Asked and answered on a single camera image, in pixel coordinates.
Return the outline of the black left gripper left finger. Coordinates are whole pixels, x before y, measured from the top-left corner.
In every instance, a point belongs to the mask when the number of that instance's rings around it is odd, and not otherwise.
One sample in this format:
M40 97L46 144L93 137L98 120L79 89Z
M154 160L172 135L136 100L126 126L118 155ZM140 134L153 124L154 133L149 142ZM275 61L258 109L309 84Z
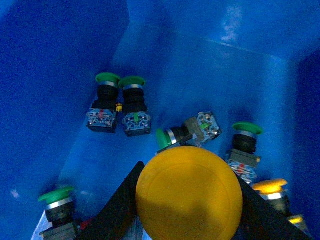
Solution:
M145 167L138 161L105 207L82 231L80 240L120 240L137 216L136 188Z

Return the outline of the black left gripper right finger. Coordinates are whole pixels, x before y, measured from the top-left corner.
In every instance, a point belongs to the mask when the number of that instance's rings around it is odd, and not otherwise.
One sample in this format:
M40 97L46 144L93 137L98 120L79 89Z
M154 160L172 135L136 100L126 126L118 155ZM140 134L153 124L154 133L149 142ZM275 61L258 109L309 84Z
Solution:
M243 198L242 215L235 240L310 240L239 176Z

